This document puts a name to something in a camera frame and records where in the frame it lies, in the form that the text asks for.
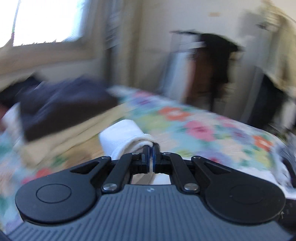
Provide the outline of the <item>white fleece garment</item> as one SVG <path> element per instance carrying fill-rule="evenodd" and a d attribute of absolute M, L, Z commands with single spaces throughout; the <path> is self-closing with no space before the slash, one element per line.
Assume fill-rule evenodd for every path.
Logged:
<path fill-rule="evenodd" d="M 121 120 L 106 128 L 99 134 L 99 141 L 104 154 L 112 160 L 154 144 L 154 138 L 144 133 L 133 120 Z"/>

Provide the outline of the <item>hanging dark clothes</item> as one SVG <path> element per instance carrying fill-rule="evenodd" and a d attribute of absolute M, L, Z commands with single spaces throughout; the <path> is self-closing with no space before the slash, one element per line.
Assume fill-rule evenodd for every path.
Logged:
<path fill-rule="evenodd" d="M 193 54 L 194 72 L 187 90 L 186 104 L 205 104 L 214 110 L 215 101 L 225 101 L 230 92 L 229 65 L 243 52 L 243 47 L 223 36 L 211 33 L 198 35 L 203 44 Z"/>

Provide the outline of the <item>folded cream garment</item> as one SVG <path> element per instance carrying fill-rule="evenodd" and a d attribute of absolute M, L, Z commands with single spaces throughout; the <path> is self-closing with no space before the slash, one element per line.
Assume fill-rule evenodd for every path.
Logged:
<path fill-rule="evenodd" d="M 86 142 L 124 117 L 125 113 L 125 105 L 120 104 L 76 126 L 30 142 L 25 140 L 18 103 L 6 112 L 2 123 L 23 163 L 32 167 Z"/>

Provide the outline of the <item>floral bedspread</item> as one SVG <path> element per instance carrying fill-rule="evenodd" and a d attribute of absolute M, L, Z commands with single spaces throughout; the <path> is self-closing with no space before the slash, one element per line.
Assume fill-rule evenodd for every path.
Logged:
<path fill-rule="evenodd" d="M 110 91 L 121 105 L 99 118 L 101 130 L 120 120 L 133 120 L 154 138 L 162 151 L 177 153 L 185 159 L 200 155 L 264 178 L 280 186 L 287 198 L 295 199 L 290 175 L 278 156 L 283 143 L 273 134 L 138 89 L 117 86 Z M 98 132 L 92 131 L 88 140 L 72 147 L 50 149 L 48 156 L 41 151 L 30 155 L 22 136 L 18 105 L 6 112 L 3 123 L 1 230 L 10 233 L 22 222 L 15 194 L 23 184 L 92 160 L 104 152 Z"/>

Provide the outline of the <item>folded navy sweater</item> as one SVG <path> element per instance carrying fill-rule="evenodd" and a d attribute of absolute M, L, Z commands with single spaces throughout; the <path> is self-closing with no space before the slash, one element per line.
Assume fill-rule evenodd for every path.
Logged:
<path fill-rule="evenodd" d="M 102 82 L 86 77 L 47 83 L 31 75 L 1 91 L 1 105 L 20 105 L 29 142 L 78 125 L 118 105 Z"/>

